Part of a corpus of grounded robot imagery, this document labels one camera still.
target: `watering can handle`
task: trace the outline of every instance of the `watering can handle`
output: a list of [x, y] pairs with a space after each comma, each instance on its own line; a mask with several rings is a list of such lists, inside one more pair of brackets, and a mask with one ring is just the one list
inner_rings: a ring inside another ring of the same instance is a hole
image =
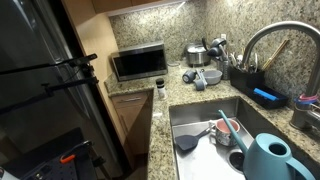
[[290, 158], [287, 161], [287, 164], [298, 171], [306, 180], [315, 180], [311, 172], [295, 158]]

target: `microwave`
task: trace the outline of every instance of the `microwave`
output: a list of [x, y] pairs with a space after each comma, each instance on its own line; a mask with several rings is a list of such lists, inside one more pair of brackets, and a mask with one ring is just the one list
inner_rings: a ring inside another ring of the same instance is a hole
[[120, 49], [111, 54], [118, 81], [127, 81], [168, 73], [163, 41]]

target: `spatula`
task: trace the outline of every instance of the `spatula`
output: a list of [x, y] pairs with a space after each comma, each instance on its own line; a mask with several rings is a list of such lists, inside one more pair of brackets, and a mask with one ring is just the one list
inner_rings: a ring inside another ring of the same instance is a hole
[[196, 136], [192, 135], [182, 135], [175, 138], [176, 145], [179, 146], [179, 148], [182, 151], [189, 151], [198, 145], [198, 141], [202, 136], [207, 135], [210, 132], [211, 127], [205, 129], [200, 134]]

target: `stainless steel sink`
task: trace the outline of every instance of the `stainless steel sink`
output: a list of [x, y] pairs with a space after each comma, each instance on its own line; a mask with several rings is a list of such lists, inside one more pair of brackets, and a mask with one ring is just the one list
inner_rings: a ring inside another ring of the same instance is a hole
[[[299, 150], [294, 144], [290, 144], [271, 123], [241, 98], [170, 107], [173, 143], [175, 137], [185, 134], [197, 135], [208, 128], [209, 120], [221, 118], [218, 113], [219, 109], [223, 110], [228, 118], [233, 118], [240, 123], [241, 131], [239, 135], [246, 146], [249, 146], [253, 141], [253, 137], [259, 133], [274, 134], [286, 141], [292, 150], [293, 156], [302, 162], [316, 179], [320, 179], [319, 165], [309, 159], [308, 155]], [[176, 169], [181, 180], [205, 180], [218, 177], [223, 177], [223, 179], [245, 179], [242, 172], [238, 170], [241, 168], [232, 167], [232, 163], [229, 161], [230, 158], [233, 159], [233, 163], [241, 159], [238, 153], [240, 152], [239, 147], [222, 146], [215, 142], [211, 134], [202, 137], [198, 146], [190, 152], [184, 153], [175, 145], [173, 148]]]

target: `stainless steel faucet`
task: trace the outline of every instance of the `stainless steel faucet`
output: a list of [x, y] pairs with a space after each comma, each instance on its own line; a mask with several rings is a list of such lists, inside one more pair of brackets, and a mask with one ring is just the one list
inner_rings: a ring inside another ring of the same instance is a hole
[[[320, 31], [309, 24], [299, 21], [282, 21], [264, 27], [263, 29], [258, 31], [247, 44], [243, 55], [243, 61], [240, 64], [240, 69], [242, 71], [248, 72], [249, 57], [253, 49], [253, 46], [259, 39], [271, 32], [283, 29], [295, 29], [302, 31], [308, 34], [316, 43], [317, 60], [315, 61], [315, 64], [313, 66], [307, 89], [304, 93], [306, 97], [315, 96], [317, 95], [317, 92], [320, 87]], [[296, 103], [292, 120], [290, 121], [290, 125], [300, 130], [311, 129], [311, 125], [320, 129], [320, 114], [311, 111], [310, 109], [310, 105]]]

